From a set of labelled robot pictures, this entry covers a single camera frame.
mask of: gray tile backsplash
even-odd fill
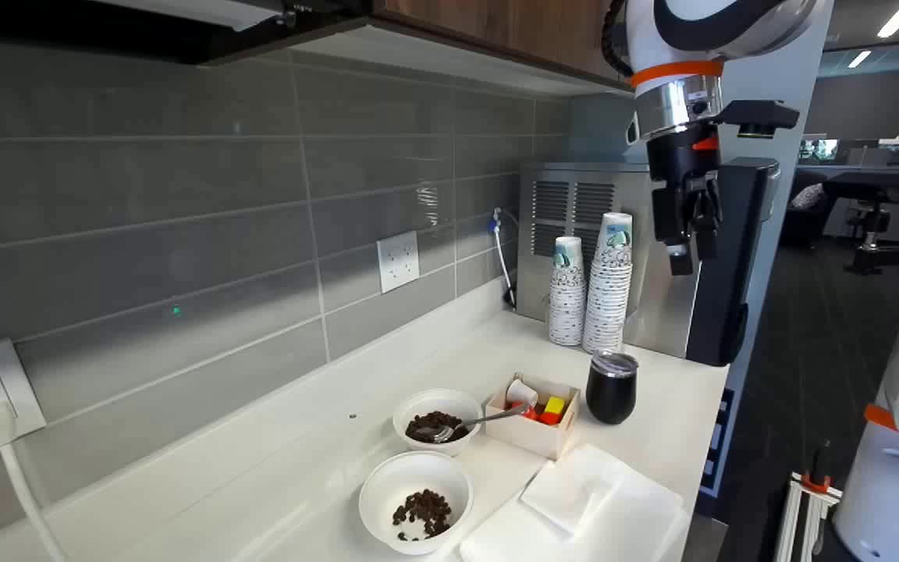
[[[565,128],[567,100],[366,63],[0,43],[0,338],[47,412],[19,440],[39,502],[493,281],[491,211]],[[380,294],[403,233],[420,277]]]

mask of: ceiling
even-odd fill
[[[828,31],[828,50],[860,50],[899,43],[899,36],[881,40],[876,31],[899,11],[899,0],[836,0]]]

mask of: white bowl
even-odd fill
[[[446,445],[425,445],[425,440],[413,440],[409,438],[409,425],[416,415],[427,415],[427,412],[446,412],[446,415],[455,415],[455,419],[481,419],[481,403],[462,391],[453,391],[453,389],[432,389],[432,391],[420,391],[409,400],[403,400],[395,410],[392,410],[392,434],[416,447],[416,449],[442,449],[442,454],[459,454],[466,449],[474,434],[481,430],[481,425],[467,427],[466,438],[459,440],[446,440]]]
[[[392,512],[420,491],[432,491],[448,502],[448,529],[418,543],[400,540],[395,535],[403,529],[392,526]],[[366,530],[405,555],[425,555],[455,540],[459,521],[466,519],[467,505],[470,479],[462,461],[427,449],[391,455],[387,461],[371,468],[371,474],[360,489],[360,519]]]

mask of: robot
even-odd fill
[[[612,0],[602,55],[632,84],[629,140],[646,140],[649,176],[663,185],[652,214],[673,276],[719,256],[719,125],[771,139],[798,118],[773,100],[721,106],[725,63],[794,40],[819,4],[829,0]],[[620,12],[626,57],[614,46]]]

